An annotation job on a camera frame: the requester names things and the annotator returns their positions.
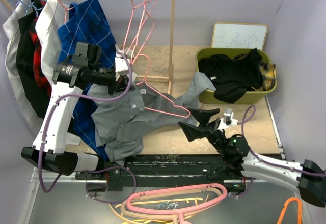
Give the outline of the grey button shirt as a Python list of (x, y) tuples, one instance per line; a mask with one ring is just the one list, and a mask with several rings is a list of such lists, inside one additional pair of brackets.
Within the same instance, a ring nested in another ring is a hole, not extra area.
[(198, 96), (213, 84), (200, 72), (193, 75), (188, 91), (175, 98), (167, 93), (157, 93), (145, 83), (114, 101), (97, 101), (92, 113), (97, 146), (104, 146), (108, 161), (123, 165), (128, 156), (143, 149), (142, 138), (165, 126), (178, 122), (192, 125), (196, 119), (189, 108), (198, 108)]

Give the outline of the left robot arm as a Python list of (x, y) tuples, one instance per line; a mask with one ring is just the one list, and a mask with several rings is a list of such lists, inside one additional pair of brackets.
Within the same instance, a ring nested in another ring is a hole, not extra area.
[(43, 124), (32, 146), (23, 147), (21, 151), (21, 157), (39, 170), (66, 176), (83, 171), (93, 179), (103, 177), (105, 167), (99, 156), (65, 150), (68, 127), (79, 98), (113, 102), (130, 90), (131, 83), (128, 83), (122, 94), (112, 98), (83, 94), (87, 84), (106, 86), (110, 95), (117, 90), (115, 70), (99, 66), (101, 54), (99, 45), (79, 41), (75, 53), (55, 66), (50, 102)]

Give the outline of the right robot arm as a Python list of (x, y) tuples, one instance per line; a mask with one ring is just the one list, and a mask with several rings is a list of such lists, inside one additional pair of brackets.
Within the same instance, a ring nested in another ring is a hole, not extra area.
[(299, 193), (301, 199), (311, 205), (325, 207), (325, 171), (321, 167), (311, 160), (299, 163), (257, 154), (241, 134), (227, 138), (225, 130), (243, 125), (244, 121), (234, 119), (231, 109), (226, 110), (222, 118), (210, 121), (219, 112), (219, 109), (190, 109), (199, 124), (178, 124), (188, 141), (206, 138), (212, 144), (227, 165), (230, 178), (238, 179), (242, 175), (264, 180)]

